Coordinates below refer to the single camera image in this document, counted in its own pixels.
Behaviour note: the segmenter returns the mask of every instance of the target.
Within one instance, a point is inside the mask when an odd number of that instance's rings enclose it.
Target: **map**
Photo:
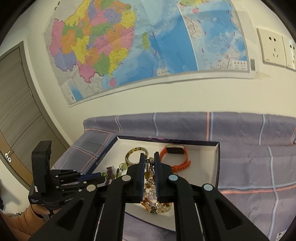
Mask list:
[[[62,0],[44,38],[70,105],[161,76],[248,72],[230,0]]]

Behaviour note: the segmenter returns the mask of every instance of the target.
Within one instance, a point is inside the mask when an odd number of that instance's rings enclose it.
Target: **label sticker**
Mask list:
[[[247,61],[232,61],[232,68],[235,70],[248,70],[248,63]]]

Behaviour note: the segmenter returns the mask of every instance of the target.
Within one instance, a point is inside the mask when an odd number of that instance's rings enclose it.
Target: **white wall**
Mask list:
[[[29,206],[29,191],[10,173],[0,160],[0,196],[4,213],[20,213]]]
[[[0,54],[14,44],[25,41],[29,69],[39,96],[53,122],[70,144],[83,133],[83,120],[94,116],[170,111],[237,111],[296,117],[293,105],[296,72],[263,64],[260,71],[270,75],[270,78],[192,80],[145,86],[70,108],[51,69],[43,37],[58,1],[37,0],[29,10],[29,19],[26,15],[27,24],[17,22],[14,25],[0,46]],[[242,4],[254,28],[267,28],[290,37],[279,18],[260,0],[242,0]],[[261,54],[258,37],[256,41]]]

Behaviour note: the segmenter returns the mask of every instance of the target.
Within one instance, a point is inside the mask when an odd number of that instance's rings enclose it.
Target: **orange watch strap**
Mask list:
[[[159,159],[160,159],[160,162],[161,162],[161,159],[163,158],[163,156],[167,153],[167,150],[166,150],[166,147],[163,148],[159,154]]]
[[[184,160],[184,162],[181,163],[180,165],[172,166],[172,171],[173,171],[173,172],[178,172],[178,171],[184,170],[184,169],[186,169],[187,167],[189,167],[190,164],[191,164],[191,161],[188,160],[188,152],[187,152],[187,150],[186,150],[185,147],[183,147],[183,151],[184,151],[184,155],[185,155],[185,160]],[[161,162],[163,156],[164,156],[166,153],[167,153],[167,149],[166,149],[166,147],[164,147],[164,148],[162,149],[162,151],[160,152],[160,154],[159,154],[160,162]]]

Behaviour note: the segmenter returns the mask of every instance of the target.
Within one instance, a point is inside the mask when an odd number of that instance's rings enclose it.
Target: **watch face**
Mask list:
[[[184,146],[182,145],[168,145],[167,152],[170,154],[184,154]]]

